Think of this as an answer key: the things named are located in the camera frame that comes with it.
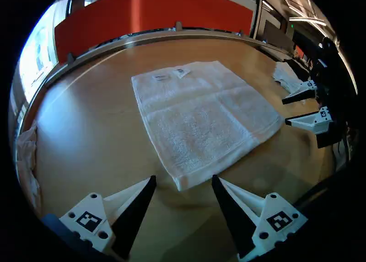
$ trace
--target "towel tag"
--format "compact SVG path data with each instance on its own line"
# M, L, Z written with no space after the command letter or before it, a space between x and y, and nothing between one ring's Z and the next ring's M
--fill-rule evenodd
M156 79L157 81L160 81L160 80L168 79L169 75L163 75L163 74L153 75L152 78Z
M189 72L190 72L190 70L188 70L188 69L176 69L176 70L173 70L173 73L176 76L178 76L180 79L183 78L184 76L186 76Z

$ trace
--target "folded towel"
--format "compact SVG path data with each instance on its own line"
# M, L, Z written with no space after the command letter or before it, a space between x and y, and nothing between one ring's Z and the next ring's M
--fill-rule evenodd
M150 140L179 191L234 164L283 123L256 90L218 61L137 75L132 85Z
M300 88L302 81L286 62L276 62L273 79L289 93L293 93Z

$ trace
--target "screw hole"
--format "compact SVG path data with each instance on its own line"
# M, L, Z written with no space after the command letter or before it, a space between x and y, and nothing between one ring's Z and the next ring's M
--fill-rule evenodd
M84 242L87 244L88 247L93 247L93 243L90 240L85 239Z
M281 246L283 244L282 241L276 241L276 243L274 244L276 248L278 248L279 246Z
M73 231L72 232L77 238L80 238L80 233L78 233L77 231Z
M108 238L108 234L104 231L98 232L98 236L102 239L107 239Z
M261 232L261 233L259 234L259 238L260 238L260 239L267 239L267 238L268 238L268 233L266 233L266 232Z

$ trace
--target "ceiling light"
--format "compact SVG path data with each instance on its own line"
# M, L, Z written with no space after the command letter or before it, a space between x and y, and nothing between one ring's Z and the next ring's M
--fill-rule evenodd
M262 1L263 2L263 4L265 4L267 7L269 7L269 9L271 10L271 11L273 11L273 8L266 2L266 1Z
M320 24L323 26L326 26L327 24L325 24L325 22L321 19L318 18L313 18L313 17L290 17L289 18L290 21L304 21L304 22L312 22L315 24Z
M293 6L291 6L291 5L289 5L289 8L290 8L290 10L293 10L294 12L296 12L298 15L300 15L300 16L302 16L302 17L306 17L306 15L305 14L303 14L300 10L298 10L297 8L295 8L295 7L293 7Z
M315 24L315 23L313 23L313 22L310 22L310 24L311 24L314 28L316 28L318 31L320 31L320 33L321 33L322 35L324 35L325 37L329 37L329 36L328 36L328 34L326 34L326 33L325 33L325 31L323 31L323 30L321 29L321 27L319 27L317 24Z
M310 9L312 10L312 14L317 18L317 13L315 12L314 8L312 7L312 3L310 0L307 0L307 3L309 4Z

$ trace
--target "orange wall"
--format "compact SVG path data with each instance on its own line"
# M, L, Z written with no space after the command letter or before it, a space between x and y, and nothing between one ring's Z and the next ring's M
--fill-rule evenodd
M299 54L299 57L300 58L303 58L304 57L304 52L302 51L302 49L299 48L299 46L296 45L295 50Z
M98 0L54 31L59 62L124 34L174 27L206 27L249 35L253 12L229 0Z

